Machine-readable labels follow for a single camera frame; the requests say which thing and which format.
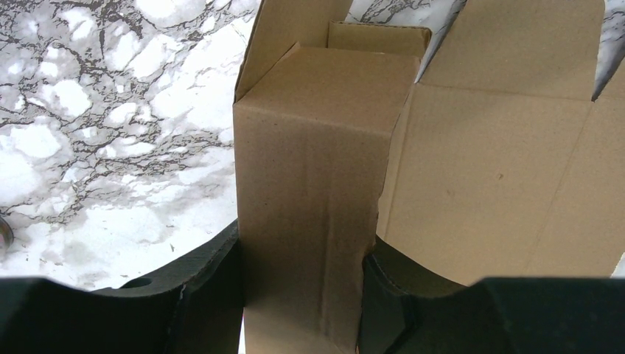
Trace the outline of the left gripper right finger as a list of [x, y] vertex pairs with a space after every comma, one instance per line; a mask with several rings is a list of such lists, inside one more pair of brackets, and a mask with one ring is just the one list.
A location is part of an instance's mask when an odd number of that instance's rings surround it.
[[361, 353], [622, 353], [624, 281], [490, 277], [464, 286], [382, 240], [363, 260]]

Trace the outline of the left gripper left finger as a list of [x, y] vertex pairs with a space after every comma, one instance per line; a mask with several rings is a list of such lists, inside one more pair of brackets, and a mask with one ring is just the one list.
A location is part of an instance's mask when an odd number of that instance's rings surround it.
[[127, 281], [82, 291], [1, 280], [3, 353], [237, 353], [244, 300], [238, 225]]

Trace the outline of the brown cardboard box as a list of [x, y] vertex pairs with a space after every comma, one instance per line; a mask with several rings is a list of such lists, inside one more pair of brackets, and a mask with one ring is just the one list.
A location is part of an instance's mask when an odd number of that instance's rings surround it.
[[248, 353], [361, 353], [382, 240], [441, 277], [614, 278], [624, 78], [596, 83], [605, 1], [467, 1], [427, 27], [350, 1], [262, 1], [234, 153]]

